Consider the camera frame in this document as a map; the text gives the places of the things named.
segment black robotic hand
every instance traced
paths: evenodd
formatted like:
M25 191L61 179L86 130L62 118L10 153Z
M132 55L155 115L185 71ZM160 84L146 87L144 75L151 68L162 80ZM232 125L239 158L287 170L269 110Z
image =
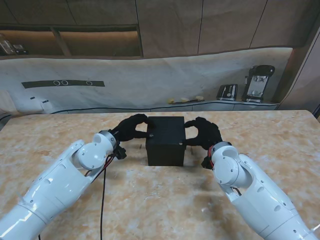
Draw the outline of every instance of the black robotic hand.
M136 130L137 125L142 123L153 124L145 114L136 114L122 120L118 126L110 130L110 133L119 142L126 142L132 139L149 138L149 133Z
M208 150L212 145L222 142L218 126L203 117L198 116L195 120L187 121L184 127L196 127L198 129L198 135L195 138L185 140L185 145L201 146Z

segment white backdrop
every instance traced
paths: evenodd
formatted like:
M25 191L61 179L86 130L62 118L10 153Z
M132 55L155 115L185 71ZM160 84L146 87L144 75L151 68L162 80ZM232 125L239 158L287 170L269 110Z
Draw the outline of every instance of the white backdrop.
M174 98L216 99L220 85L238 84L253 65L273 65L264 98L270 101L291 48L263 48L212 55L142 60L24 58L0 60L0 90L9 92L21 113L96 107L152 108ZM103 81L105 87L50 86L25 89L22 82L47 80Z

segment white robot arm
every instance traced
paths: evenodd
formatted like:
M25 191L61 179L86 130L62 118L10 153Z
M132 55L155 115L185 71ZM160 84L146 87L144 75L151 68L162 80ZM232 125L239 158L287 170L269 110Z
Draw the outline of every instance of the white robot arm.
M34 240L58 214L78 200L116 146L117 140L108 131L96 133L88 144L83 140L72 143L0 220L0 240ZM90 172L85 176L79 169Z
M229 142L208 151L213 174L245 222L265 240L318 240L290 198L268 175ZM238 188L245 189L242 194Z

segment table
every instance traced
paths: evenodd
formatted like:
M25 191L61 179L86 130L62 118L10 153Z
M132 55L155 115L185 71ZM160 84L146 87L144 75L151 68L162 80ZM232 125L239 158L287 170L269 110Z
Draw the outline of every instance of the table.
M70 143L91 142L134 113L38 114L11 119L0 131L0 218ZM204 117L288 194L306 225L320 223L320 123L308 111L148 112ZM145 131L146 125L138 126ZM188 128L187 138L197 130ZM144 139L123 142L128 157L107 168L103 235L108 240L260 240L201 167L188 146L184 167L148 166ZM42 240L100 239L103 176L42 232Z

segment black cube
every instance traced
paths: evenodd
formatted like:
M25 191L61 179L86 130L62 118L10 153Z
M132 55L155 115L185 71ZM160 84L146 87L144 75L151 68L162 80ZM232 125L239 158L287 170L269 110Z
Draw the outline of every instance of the black cube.
M148 125L153 134L145 142L149 166L183 166L186 146L185 118L183 116L150 116L155 127Z

